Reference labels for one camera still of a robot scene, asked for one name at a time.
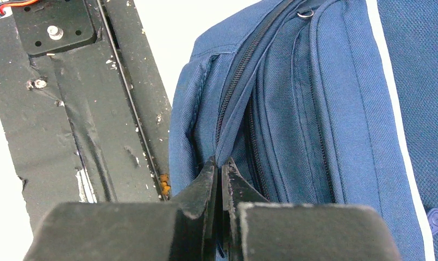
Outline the navy blue student backpack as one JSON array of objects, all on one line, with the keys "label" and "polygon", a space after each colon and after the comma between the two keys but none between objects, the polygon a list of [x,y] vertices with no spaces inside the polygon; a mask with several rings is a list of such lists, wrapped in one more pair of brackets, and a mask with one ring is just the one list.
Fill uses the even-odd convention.
[{"label": "navy blue student backpack", "polygon": [[172,195],[233,158],[264,198],[373,207],[438,260],[438,1],[260,1],[200,35],[173,98]]}]

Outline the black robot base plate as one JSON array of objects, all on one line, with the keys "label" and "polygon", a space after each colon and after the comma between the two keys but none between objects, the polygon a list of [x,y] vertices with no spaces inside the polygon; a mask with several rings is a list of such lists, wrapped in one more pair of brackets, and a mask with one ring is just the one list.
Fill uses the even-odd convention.
[{"label": "black robot base plate", "polygon": [[63,202],[166,201],[171,105],[135,1],[38,1],[0,16],[0,122],[33,231]]}]

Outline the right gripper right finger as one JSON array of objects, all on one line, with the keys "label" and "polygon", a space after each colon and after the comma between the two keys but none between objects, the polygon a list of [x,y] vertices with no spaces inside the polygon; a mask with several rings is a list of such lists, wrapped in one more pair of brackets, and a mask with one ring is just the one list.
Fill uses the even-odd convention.
[{"label": "right gripper right finger", "polygon": [[228,159],[222,166],[223,249],[229,260],[400,260],[371,207],[271,203]]}]

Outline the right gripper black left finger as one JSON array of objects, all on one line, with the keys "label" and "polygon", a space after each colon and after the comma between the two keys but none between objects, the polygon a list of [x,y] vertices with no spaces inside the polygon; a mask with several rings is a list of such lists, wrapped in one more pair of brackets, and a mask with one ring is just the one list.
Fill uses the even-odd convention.
[{"label": "right gripper black left finger", "polygon": [[25,260],[214,260],[217,165],[169,201],[61,203],[45,215]]}]

